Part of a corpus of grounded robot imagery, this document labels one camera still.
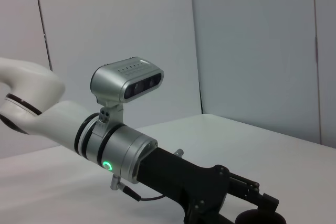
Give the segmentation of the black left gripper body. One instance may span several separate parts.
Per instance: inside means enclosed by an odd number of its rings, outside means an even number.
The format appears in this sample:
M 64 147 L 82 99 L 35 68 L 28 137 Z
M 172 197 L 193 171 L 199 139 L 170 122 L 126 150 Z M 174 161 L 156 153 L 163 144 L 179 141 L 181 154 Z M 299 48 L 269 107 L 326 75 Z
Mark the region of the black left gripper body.
M 137 181 L 178 203 L 186 213 L 220 211 L 229 186 L 229 170 L 222 165 L 196 166 L 161 148 L 140 162 Z

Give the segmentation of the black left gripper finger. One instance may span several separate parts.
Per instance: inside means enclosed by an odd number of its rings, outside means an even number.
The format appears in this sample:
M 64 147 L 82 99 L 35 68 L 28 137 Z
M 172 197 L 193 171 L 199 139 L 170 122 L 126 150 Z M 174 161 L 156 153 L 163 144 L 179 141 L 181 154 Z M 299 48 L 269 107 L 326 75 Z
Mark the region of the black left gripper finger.
M 215 211 L 201 213 L 200 209 L 193 208 L 189 210 L 183 220 L 187 224 L 234 224 L 221 214 Z
M 260 184 L 234 173 L 229 174 L 228 194 L 247 201 L 259 210 L 276 212 L 279 200 L 259 191 Z

